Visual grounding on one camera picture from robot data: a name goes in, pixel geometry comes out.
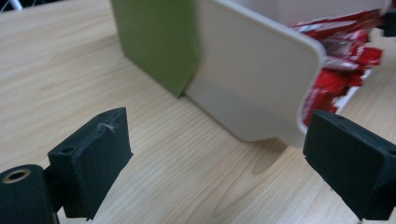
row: red snack package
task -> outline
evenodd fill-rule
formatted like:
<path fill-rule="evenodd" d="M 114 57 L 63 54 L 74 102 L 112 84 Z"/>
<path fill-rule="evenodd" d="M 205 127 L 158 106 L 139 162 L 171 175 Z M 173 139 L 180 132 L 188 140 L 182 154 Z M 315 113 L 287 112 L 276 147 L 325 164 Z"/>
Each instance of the red snack package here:
<path fill-rule="evenodd" d="M 360 29 L 369 32 L 380 24 L 380 13 L 375 9 L 341 17 L 300 21 L 290 24 L 289 27 L 312 38 L 323 39 L 339 32 L 352 33 Z"/>
<path fill-rule="evenodd" d="M 326 69 L 337 71 L 355 71 L 361 69 L 358 63 L 353 63 L 345 59 L 327 56 L 323 66 Z"/>
<path fill-rule="evenodd" d="M 366 68 L 370 68 L 375 65 L 380 65 L 381 57 L 381 49 L 364 48 L 363 50 L 357 52 L 356 55 L 352 55 L 349 60 L 364 65 Z"/>
<path fill-rule="evenodd" d="M 363 74 L 364 71 L 361 70 L 338 73 L 323 69 L 304 102 L 302 113 L 304 124 L 309 125 L 314 110 L 335 113 L 338 109 L 334 105 L 335 100 L 346 95 L 350 87 L 361 86 L 361 76 Z"/>

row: wooden table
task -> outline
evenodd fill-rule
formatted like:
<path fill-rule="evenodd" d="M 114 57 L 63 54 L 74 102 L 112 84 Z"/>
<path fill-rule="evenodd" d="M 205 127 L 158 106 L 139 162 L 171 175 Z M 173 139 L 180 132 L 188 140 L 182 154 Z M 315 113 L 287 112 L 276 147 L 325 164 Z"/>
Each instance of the wooden table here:
<path fill-rule="evenodd" d="M 1 171 L 47 167 L 91 117 L 127 108 L 134 157 L 92 223 L 358 223 L 300 148 L 235 140 L 127 60 L 108 0 L 8 12 L 0 31 Z M 384 62 L 342 115 L 396 143 L 396 43 L 373 40 Z"/>

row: screw hole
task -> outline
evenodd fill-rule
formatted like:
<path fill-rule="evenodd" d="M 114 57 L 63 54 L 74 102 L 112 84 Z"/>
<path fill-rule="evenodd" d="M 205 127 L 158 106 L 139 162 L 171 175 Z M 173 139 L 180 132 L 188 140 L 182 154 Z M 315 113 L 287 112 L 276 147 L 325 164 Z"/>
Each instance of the screw hole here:
<path fill-rule="evenodd" d="M 72 152 L 73 150 L 74 150 L 73 147 L 66 147 L 66 148 L 62 149 L 62 153 L 69 153 L 69 152 Z"/>
<path fill-rule="evenodd" d="M 16 170 L 8 174 L 6 177 L 4 177 L 3 183 L 5 184 L 16 183 L 26 178 L 29 174 L 30 174 L 30 170 L 28 169 Z"/>

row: red wrapper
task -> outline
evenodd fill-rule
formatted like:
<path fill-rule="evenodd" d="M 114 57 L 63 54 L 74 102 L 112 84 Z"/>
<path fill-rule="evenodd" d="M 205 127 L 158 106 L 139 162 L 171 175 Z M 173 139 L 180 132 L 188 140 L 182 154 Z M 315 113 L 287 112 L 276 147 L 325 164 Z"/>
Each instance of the red wrapper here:
<path fill-rule="evenodd" d="M 323 69 L 304 102 L 304 124 L 309 125 L 314 110 L 335 113 L 338 109 L 334 105 L 335 101 L 346 95 L 350 87 L 361 86 L 363 74 L 363 71 L 338 73 Z"/>

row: beige plastic bin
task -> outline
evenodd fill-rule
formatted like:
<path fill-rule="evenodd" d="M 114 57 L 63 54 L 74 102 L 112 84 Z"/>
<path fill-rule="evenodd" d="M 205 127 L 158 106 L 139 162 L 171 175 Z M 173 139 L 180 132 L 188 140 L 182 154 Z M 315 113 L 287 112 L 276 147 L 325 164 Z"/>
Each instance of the beige plastic bin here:
<path fill-rule="evenodd" d="M 186 95 L 243 141 L 277 137 L 301 147 L 306 133 L 302 107 L 325 51 L 318 41 L 281 23 L 374 8 L 385 11 L 389 1 L 197 0 L 196 4 L 202 60 Z"/>

